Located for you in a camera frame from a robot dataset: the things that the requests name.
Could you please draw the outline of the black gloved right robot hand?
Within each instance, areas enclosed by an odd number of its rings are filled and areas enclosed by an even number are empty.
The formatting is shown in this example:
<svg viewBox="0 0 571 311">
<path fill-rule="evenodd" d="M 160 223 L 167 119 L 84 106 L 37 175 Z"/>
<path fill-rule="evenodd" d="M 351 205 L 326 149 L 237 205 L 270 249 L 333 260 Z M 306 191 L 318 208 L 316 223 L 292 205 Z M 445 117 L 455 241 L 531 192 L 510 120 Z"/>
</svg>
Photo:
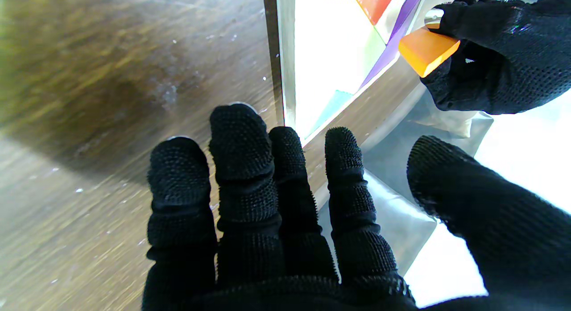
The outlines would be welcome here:
<svg viewBox="0 0 571 311">
<path fill-rule="evenodd" d="M 362 152 L 345 127 L 328 130 L 331 237 L 318 224 L 296 132 L 267 131 L 243 103 L 210 116 L 219 186 L 196 142 L 175 137 L 151 152 L 153 195 L 143 311 L 417 311 L 380 234 Z M 465 240 L 487 295 L 428 311 L 568 311 L 570 215 L 434 136 L 414 143 L 406 167 L 422 209 Z"/>
</svg>

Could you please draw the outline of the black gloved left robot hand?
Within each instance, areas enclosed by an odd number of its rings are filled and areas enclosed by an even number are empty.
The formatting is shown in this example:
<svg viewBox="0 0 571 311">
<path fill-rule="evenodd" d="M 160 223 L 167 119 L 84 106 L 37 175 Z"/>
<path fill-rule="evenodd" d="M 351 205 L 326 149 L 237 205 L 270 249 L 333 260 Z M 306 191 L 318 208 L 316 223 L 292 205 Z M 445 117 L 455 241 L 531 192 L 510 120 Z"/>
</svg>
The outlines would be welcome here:
<svg viewBox="0 0 571 311">
<path fill-rule="evenodd" d="M 454 0 L 433 32 L 458 50 L 420 79 L 442 111 L 518 114 L 571 87 L 571 0 Z"/>
</svg>

